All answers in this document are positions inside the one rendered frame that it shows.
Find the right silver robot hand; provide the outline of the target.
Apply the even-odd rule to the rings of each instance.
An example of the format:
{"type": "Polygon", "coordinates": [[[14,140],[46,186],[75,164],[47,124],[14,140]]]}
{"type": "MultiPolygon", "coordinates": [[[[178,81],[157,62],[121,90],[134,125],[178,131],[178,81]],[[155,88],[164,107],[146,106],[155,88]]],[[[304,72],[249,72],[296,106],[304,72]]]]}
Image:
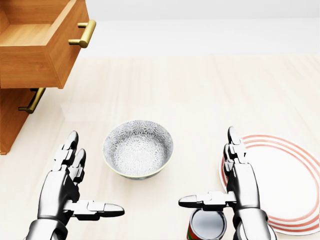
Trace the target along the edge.
{"type": "Polygon", "coordinates": [[[209,191],[182,197],[178,205],[184,208],[222,211],[232,207],[237,211],[245,208],[259,208],[260,196],[253,167],[246,161],[246,148],[233,126],[227,131],[228,143],[223,149],[223,171],[228,177],[226,193],[209,191]]]}

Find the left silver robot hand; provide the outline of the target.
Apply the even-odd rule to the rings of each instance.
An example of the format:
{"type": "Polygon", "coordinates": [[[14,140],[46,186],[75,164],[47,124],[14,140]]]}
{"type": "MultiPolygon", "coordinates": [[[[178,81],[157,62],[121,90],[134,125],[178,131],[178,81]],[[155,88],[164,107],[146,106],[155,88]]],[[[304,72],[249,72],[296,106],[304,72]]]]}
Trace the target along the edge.
{"type": "Polygon", "coordinates": [[[79,184],[85,175],[86,151],[77,150],[78,133],[73,130],[54,157],[54,166],[47,174],[39,198],[37,217],[67,224],[71,217],[80,221],[98,221],[100,218],[125,214],[116,204],[80,199],[79,184]]]}

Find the grey patterned bowl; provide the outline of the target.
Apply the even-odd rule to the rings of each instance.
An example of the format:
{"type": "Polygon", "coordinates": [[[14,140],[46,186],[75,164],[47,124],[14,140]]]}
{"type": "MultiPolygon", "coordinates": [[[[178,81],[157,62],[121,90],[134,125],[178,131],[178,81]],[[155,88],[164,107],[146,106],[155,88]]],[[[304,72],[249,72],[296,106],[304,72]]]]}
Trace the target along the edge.
{"type": "Polygon", "coordinates": [[[144,180],[166,167],[173,149],[173,139],[163,126],[150,120],[132,120],[109,133],[102,153],[115,173],[132,180],[144,180]]]}

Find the white plate with red rings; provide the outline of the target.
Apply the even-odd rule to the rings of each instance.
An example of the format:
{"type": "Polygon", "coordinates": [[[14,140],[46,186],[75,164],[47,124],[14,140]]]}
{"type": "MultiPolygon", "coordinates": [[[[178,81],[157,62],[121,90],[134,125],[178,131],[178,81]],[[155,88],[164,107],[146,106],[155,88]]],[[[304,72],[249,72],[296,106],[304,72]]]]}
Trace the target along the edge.
{"type": "Polygon", "coordinates": [[[272,135],[248,135],[243,143],[271,227],[293,236],[320,232],[320,158],[272,135]]]}

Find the red and green tin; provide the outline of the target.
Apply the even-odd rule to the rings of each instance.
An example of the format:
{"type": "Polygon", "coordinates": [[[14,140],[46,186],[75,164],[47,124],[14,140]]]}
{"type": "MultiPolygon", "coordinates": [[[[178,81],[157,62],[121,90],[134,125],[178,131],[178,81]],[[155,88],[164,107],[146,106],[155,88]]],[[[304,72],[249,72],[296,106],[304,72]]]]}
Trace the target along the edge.
{"type": "Polygon", "coordinates": [[[227,230],[227,220],[222,211],[195,209],[189,220],[188,240],[221,240],[227,230]]]}

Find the open wooden drawer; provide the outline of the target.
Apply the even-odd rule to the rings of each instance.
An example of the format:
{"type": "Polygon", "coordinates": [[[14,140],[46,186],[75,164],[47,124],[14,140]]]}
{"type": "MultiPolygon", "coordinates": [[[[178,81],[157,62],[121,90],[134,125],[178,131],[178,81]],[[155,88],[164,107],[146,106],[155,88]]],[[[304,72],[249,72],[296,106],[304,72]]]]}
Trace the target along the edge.
{"type": "Polygon", "coordinates": [[[81,50],[85,0],[0,0],[0,88],[59,88],[81,50]]]}

